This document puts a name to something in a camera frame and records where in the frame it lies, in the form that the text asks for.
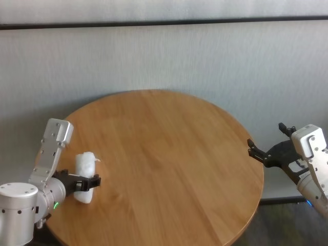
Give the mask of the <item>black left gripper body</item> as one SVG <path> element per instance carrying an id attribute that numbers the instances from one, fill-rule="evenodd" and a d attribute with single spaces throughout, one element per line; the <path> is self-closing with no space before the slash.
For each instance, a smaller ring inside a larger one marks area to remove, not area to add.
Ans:
<path id="1" fill-rule="evenodd" d="M 71 174 L 68 174 L 68 176 L 65 178 L 57 178 L 59 181 L 62 182 L 62 184 L 65 187 L 66 197 L 72 195 L 74 192 L 79 192 L 79 191 L 74 191 L 76 178 L 77 175 L 71 175 Z"/>

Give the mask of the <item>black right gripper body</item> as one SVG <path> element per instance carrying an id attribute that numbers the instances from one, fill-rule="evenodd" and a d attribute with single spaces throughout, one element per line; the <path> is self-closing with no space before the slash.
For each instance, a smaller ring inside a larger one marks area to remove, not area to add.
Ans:
<path id="1" fill-rule="evenodd" d="M 278 167 L 290 178 L 294 184 L 298 184 L 300 176 L 309 169 L 301 168 L 300 171 L 293 171 L 289 165 L 293 162 L 300 164 L 302 157 L 296 152 L 291 140 L 286 140 L 270 148 L 264 157 L 264 166 L 266 168 Z"/>

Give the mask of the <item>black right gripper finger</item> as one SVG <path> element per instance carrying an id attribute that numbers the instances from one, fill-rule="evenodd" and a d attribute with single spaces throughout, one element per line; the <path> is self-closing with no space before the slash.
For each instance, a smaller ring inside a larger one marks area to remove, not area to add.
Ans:
<path id="1" fill-rule="evenodd" d="M 257 148 L 254 142 L 250 138 L 247 139 L 247 144 L 249 147 L 248 148 L 249 156 L 257 160 L 258 162 L 262 163 L 265 167 L 267 167 L 267 159 L 268 159 L 267 153 Z"/>
<path id="2" fill-rule="evenodd" d="M 279 130 L 285 134 L 286 136 L 292 136 L 292 134 L 295 132 L 295 126 L 292 126 L 288 128 L 284 123 L 280 122 L 278 124 Z"/>

